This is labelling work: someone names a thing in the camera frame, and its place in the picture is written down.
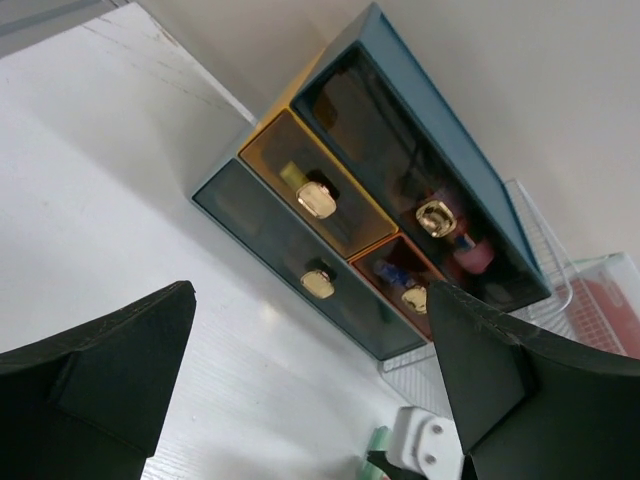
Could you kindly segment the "pink cap clear pen tube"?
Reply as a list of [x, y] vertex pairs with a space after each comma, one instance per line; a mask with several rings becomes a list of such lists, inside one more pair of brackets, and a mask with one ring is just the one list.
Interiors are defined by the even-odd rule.
[[442, 201], [456, 219], [455, 229], [445, 236], [456, 262], [467, 272], [484, 273], [495, 258], [494, 249], [484, 230], [471, 219], [471, 214], [460, 196], [452, 189], [441, 188], [433, 198]]

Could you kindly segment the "clear mesh zipper pouch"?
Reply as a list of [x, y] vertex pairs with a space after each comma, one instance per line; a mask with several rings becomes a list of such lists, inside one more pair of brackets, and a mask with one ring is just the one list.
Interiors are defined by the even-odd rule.
[[639, 357], [639, 270], [619, 252], [581, 267], [571, 279], [566, 315], [579, 342]]

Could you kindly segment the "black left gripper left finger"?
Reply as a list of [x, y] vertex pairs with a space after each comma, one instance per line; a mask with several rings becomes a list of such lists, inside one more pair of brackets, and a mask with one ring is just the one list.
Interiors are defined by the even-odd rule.
[[140, 478], [156, 452], [194, 317], [194, 287], [177, 281], [2, 353], [2, 478]]

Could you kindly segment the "teal desktop drawer cabinet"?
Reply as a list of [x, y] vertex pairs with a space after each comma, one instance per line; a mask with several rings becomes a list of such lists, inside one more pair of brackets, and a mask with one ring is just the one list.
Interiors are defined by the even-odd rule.
[[[280, 176], [288, 162], [331, 199], [298, 198]], [[445, 240], [456, 219], [433, 198], [441, 188], [460, 196], [494, 249], [480, 275]], [[435, 281], [503, 312], [551, 294], [503, 181], [377, 4], [300, 73], [192, 199], [379, 361], [430, 341]], [[382, 281], [379, 259], [416, 285]]]

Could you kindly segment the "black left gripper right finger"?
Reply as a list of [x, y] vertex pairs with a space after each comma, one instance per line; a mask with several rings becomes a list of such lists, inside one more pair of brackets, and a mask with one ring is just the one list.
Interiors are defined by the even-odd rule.
[[639, 362], [502, 313], [450, 283], [431, 333], [465, 479], [636, 479]]

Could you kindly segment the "clear staples box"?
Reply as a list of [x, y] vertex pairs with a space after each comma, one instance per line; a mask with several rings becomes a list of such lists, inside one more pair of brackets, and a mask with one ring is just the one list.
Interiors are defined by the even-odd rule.
[[407, 271], [384, 259], [375, 262], [374, 273], [390, 286], [410, 289], [416, 285], [415, 280]]

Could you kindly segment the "yellow cap black highlighter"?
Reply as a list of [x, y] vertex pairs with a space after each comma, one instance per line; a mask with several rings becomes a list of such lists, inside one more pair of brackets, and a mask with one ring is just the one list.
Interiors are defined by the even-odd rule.
[[294, 163], [288, 162], [280, 171], [280, 176], [292, 189], [298, 198], [326, 197], [331, 199], [329, 189], [322, 183], [310, 180]]

